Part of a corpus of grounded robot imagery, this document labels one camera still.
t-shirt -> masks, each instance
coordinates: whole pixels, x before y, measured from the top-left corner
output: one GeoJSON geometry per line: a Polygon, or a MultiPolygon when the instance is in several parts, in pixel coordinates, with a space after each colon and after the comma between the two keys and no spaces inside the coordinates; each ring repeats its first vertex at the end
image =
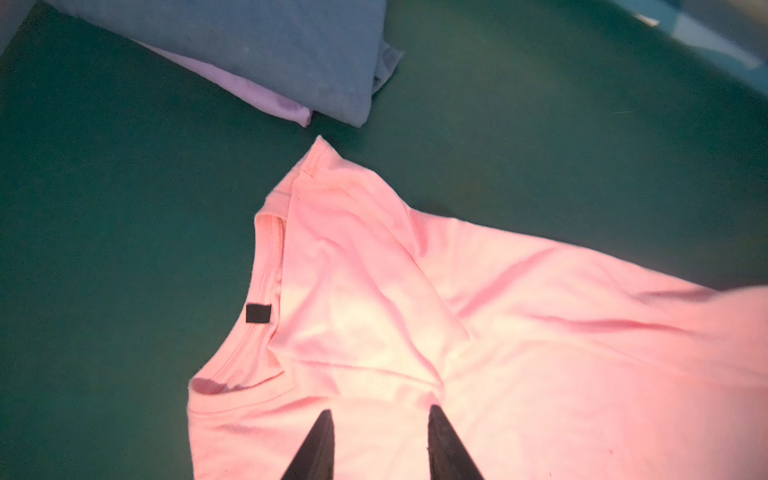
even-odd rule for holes
{"type": "Polygon", "coordinates": [[[320,137],[255,224],[190,382],[198,480],[280,478],[324,409],[334,478],[427,479],[433,404],[486,480],[768,478],[766,287],[418,212],[320,137]]]}

blue fabric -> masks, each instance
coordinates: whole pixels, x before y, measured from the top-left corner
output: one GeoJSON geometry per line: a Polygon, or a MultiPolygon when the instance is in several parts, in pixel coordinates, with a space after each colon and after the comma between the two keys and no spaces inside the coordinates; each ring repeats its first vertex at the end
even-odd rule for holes
{"type": "Polygon", "coordinates": [[[386,0],[48,0],[58,10],[205,61],[359,127],[402,55],[382,40],[386,0]],[[379,65],[385,78],[374,84],[379,65]]]}

black label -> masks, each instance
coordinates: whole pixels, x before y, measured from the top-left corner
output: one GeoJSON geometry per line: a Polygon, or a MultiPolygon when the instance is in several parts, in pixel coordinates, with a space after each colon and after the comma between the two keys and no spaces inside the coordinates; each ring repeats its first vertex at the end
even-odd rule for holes
{"type": "Polygon", "coordinates": [[[245,306],[246,323],[269,323],[272,315],[271,305],[260,305],[259,303],[247,303],[245,306]]]}

folded pink cloth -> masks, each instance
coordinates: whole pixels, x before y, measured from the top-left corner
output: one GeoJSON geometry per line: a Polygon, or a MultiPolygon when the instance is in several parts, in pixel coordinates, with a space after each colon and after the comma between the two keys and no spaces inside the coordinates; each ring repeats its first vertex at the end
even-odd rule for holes
{"type": "Polygon", "coordinates": [[[486,480],[768,478],[766,287],[418,212],[322,138],[255,224],[269,322],[190,382],[195,478],[280,478],[331,409],[336,480],[427,479],[431,404],[486,480]]]}
{"type": "Polygon", "coordinates": [[[289,98],[278,95],[259,84],[255,84],[246,78],[238,77],[235,74],[214,67],[211,64],[170,53],[169,51],[160,50],[159,48],[152,47],[140,41],[137,41],[137,43],[149,48],[158,55],[162,55],[168,60],[176,62],[182,67],[195,72],[201,77],[212,81],[224,90],[229,91],[239,99],[265,113],[274,115],[275,117],[285,118],[286,120],[295,121],[302,127],[306,127],[310,124],[312,111],[289,98]]]}

green surface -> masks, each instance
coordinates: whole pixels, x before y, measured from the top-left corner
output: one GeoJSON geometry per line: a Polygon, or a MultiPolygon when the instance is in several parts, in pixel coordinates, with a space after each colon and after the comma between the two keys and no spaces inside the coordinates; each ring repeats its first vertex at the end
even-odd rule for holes
{"type": "Polygon", "coordinates": [[[0,479],[191,476],[187,380],[317,134],[423,210],[768,283],[764,98],[603,2],[393,0],[386,31],[368,124],[303,130],[35,7],[0,59],[0,479]]]}

